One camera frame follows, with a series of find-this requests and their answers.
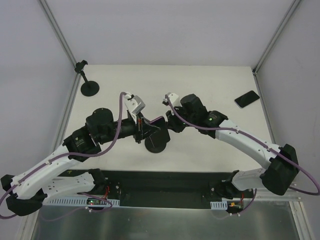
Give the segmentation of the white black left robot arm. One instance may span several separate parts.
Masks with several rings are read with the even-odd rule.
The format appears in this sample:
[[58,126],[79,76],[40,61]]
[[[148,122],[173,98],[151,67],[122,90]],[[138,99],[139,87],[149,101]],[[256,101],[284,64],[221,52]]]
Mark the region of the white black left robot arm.
[[88,158],[103,154],[101,145],[132,136],[137,143],[160,131],[138,113],[115,121],[107,108],[98,108],[86,118],[85,125],[75,130],[47,158],[20,175],[4,175],[0,181],[6,191],[1,198],[14,216],[27,216],[39,210],[43,203],[59,196],[94,193],[102,194],[107,181],[98,168],[90,169],[81,176],[56,180],[64,171],[83,163]]

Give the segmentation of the black phone stand round base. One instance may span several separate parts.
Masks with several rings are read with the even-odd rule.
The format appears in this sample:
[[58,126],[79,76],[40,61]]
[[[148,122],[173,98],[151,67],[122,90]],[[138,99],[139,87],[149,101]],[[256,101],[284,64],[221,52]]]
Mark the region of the black phone stand round base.
[[159,131],[145,139],[144,146],[149,152],[158,154],[165,150],[167,143],[170,140],[171,138],[168,129],[162,127]]

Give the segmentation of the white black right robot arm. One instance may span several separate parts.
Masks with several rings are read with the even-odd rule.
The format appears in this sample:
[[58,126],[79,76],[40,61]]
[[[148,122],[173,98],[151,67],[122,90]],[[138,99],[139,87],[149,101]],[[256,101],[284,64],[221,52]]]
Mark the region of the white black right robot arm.
[[250,135],[223,113],[208,111],[195,94],[180,98],[169,92],[162,103],[171,108],[166,115],[168,127],[174,132],[193,127],[201,134],[235,147],[260,165],[253,170],[235,170],[214,186],[215,193],[222,198],[233,199],[242,191],[258,188],[283,196],[299,173],[294,147],[289,144],[281,147]]

